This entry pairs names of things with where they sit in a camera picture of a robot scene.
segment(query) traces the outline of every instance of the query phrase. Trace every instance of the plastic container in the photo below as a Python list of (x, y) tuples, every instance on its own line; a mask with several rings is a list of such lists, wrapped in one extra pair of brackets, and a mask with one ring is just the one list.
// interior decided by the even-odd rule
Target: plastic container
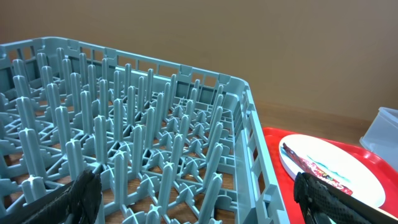
[[(294, 223), (305, 223), (301, 213), (300, 205), (294, 201), (293, 186), (294, 180), (288, 175), (280, 162), (279, 143), (282, 138), (290, 134), (299, 134), (292, 131), (286, 131), (277, 128), (263, 128), (264, 137), (267, 142), (269, 154), (271, 155), (272, 165), (274, 166), (275, 174), (279, 183), (280, 191), (285, 202), (287, 214), (290, 220)], [(322, 139), (331, 143), (340, 149), (348, 152), (355, 157), (359, 162), (364, 164), (380, 181), (386, 200), (380, 206), (381, 209), (387, 211), (391, 215), (398, 217), (398, 172), (394, 170), (386, 161), (381, 159), (378, 155), (369, 152), (368, 150), (359, 147), (336, 142), (328, 139)]]
[[(59, 37), (3, 44), (0, 55), (0, 194), (23, 193), (0, 216), (91, 169), (114, 195), (97, 223), (117, 211), (123, 223), (182, 223), (167, 211), (184, 202), (198, 223), (218, 223), (214, 208), (235, 223), (289, 222), (244, 80)], [(21, 152), (19, 164), (3, 159)], [(148, 212), (131, 210), (147, 197)]]
[(398, 110), (379, 108), (372, 125), (359, 141), (398, 171)]

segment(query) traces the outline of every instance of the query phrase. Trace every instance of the beige wall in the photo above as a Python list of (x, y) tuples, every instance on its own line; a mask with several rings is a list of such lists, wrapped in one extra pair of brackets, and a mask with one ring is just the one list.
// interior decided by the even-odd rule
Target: beige wall
[(46, 35), (241, 77), (255, 100), (372, 120), (398, 108), (398, 1), (8, 1), (0, 43)]

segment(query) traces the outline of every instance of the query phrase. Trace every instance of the plastic lattice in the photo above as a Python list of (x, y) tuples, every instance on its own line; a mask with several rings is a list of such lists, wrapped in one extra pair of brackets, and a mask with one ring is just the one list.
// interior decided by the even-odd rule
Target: plastic lattice
[[(184, 220), (169, 218), (167, 211), (184, 202), (198, 223), (221, 223), (214, 219), (215, 207), (237, 212), (237, 191), (222, 188), (217, 173), (235, 175), (234, 136), (228, 130), (233, 113), (222, 107), (222, 85), (210, 105), (198, 102), (199, 80), (188, 98), (180, 98), (176, 75), (153, 91), (153, 69), (133, 83), (137, 79), (130, 64), (109, 74), (106, 58), (102, 67), (88, 65), (84, 53), (79, 59), (80, 72), (72, 72), (71, 60), (57, 48), (62, 69), (53, 72), (47, 56), (39, 53), (41, 78), (36, 80), (26, 74), (23, 60), (13, 60), (16, 99), (0, 97), (0, 194), (23, 194), (7, 209), (0, 203), (0, 217), (60, 187), (60, 179), (75, 180), (85, 169), (100, 173), (103, 191), (114, 194), (111, 203), (102, 202), (96, 223), (118, 210), (123, 223), (180, 223)], [(4, 156), (21, 152), (20, 163), (8, 166)], [(157, 166), (161, 174), (153, 171)], [(11, 180), (24, 174), (30, 177), (21, 184)], [(127, 183), (134, 179), (140, 184), (128, 194)], [(169, 202), (172, 189), (178, 196)], [(205, 194), (200, 209), (198, 194)], [(147, 213), (129, 208), (146, 197), (152, 200)]]

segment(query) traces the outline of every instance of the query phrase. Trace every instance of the plastic dishwasher rack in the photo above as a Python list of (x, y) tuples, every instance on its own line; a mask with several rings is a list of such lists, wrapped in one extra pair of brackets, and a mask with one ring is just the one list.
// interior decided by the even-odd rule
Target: plastic dishwasher rack
[[(126, 58), (132, 64), (120, 66)], [(221, 223), (214, 208), (234, 212), (235, 223), (289, 222), (244, 80), (59, 37), (0, 45), (0, 77), (0, 195), (23, 192), (0, 203), (0, 217), (91, 169), (114, 194), (96, 223), (118, 210), (123, 223), (183, 223), (167, 215), (183, 202), (198, 223)], [(6, 164), (21, 152), (19, 164)], [(234, 190), (221, 187), (220, 172), (233, 175)], [(140, 184), (128, 194), (132, 179)], [(169, 203), (171, 188), (178, 196)], [(128, 207), (145, 197), (149, 212)]]

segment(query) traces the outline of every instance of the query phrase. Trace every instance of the plate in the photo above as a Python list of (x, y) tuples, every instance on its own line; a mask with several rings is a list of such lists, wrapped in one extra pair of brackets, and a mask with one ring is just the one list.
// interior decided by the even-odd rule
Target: plate
[(366, 166), (339, 147), (315, 137), (292, 134), (280, 140), (280, 161), (291, 178), (295, 179), (298, 172), (304, 171), (289, 157), (283, 143), (313, 170), (328, 174), (335, 180), (329, 180), (329, 183), (350, 192), (352, 197), (373, 207), (384, 203), (384, 189)]

